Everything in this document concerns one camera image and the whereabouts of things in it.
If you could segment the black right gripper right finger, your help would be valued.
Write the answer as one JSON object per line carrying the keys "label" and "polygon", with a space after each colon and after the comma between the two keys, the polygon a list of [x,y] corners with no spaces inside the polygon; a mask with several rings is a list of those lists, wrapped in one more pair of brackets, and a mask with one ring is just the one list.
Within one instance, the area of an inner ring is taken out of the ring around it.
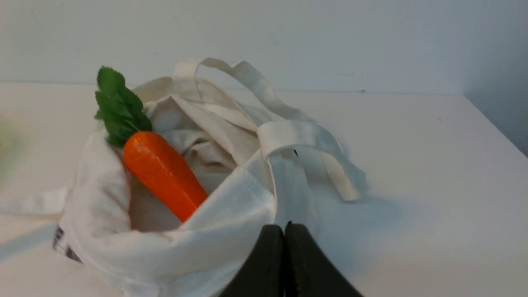
{"label": "black right gripper right finger", "polygon": [[361,297],[303,224],[285,227],[286,297]]}

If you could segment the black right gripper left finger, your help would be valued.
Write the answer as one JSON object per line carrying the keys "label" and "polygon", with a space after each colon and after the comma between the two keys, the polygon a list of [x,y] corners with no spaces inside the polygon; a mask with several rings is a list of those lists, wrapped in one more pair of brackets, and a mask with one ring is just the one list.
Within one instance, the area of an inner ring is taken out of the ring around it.
{"label": "black right gripper left finger", "polygon": [[283,246],[282,229],[264,225],[250,255],[220,296],[283,297]]}

